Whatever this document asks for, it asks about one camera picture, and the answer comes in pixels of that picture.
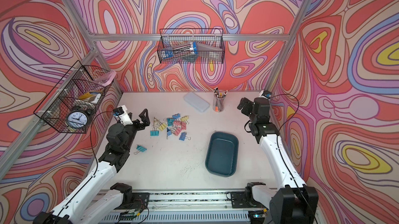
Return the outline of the teal binder clip lone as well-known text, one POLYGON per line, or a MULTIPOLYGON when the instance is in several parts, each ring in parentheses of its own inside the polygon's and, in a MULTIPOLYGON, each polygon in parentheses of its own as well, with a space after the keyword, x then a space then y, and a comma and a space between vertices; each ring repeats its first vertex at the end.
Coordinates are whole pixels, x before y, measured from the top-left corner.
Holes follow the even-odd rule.
POLYGON ((147 148, 145 148, 145 147, 143 147, 141 145, 137 145, 136 151, 134 152, 134 154, 137 155, 137 154, 145 152, 145 151, 147 151, 147 148))

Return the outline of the pink binder clip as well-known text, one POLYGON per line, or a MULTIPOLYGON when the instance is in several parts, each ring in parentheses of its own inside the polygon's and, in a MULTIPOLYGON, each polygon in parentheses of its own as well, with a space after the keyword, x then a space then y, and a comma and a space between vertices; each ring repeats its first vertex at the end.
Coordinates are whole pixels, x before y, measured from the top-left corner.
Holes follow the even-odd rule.
POLYGON ((179 134, 181 133, 181 128, 176 128, 173 130, 172 132, 175 136, 179 136, 179 134))
POLYGON ((186 122, 181 122, 181 129, 186 130, 187 129, 187 123, 186 122))
POLYGON ((183 121, 179 121, 179 120, 175 120, 174 121, 174 126, 176 127, 176 128, 183 128, 183 124, 184 124, 184 122, 183 121))

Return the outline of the dark teal storage tray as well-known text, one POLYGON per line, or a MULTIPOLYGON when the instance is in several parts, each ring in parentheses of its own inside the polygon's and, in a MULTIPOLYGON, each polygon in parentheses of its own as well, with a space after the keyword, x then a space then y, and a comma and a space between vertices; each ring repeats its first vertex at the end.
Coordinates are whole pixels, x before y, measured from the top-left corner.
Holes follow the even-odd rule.
POLYGON ((230 177, 236 172, 238 152, 239 140, 236 136, 215 132, 209 142, 205 167, 213 175, 230 177))

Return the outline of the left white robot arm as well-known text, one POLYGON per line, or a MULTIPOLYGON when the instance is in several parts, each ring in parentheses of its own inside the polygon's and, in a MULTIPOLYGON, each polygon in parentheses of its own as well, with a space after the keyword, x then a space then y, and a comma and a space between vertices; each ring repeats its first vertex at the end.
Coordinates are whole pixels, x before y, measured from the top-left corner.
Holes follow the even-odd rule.
POLYGON ((128 160, 138 131, 150 126, 147 109, 133 120, 132 114, 122 105, 113 110, 116 123, 108 129, 108 144, 94 169, 61 203, 49 212, 41 212, 35 224, 97 224, 118 207, 131 207, 136 203, 144 206, 142 199, 136 199, 132 187, 124 183, 114 184, 96 203, 93 199, 128 160))

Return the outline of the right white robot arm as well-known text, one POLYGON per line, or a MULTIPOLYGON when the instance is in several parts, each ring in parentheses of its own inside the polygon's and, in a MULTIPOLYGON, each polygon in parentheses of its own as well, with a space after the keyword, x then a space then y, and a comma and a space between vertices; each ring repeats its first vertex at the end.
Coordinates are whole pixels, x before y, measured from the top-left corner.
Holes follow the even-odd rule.
POLYGON ((270 100, 264 96, 253 101, 242 98, 238 109, 249 118, 246 124, 266 154, 273 170, 277 189, 264 183, 250 182, 245 188, 249 205, 260 203, 274 224, 313 224, 319 195, 299 176, 283 145, 278 128, 270 121, 270 100))

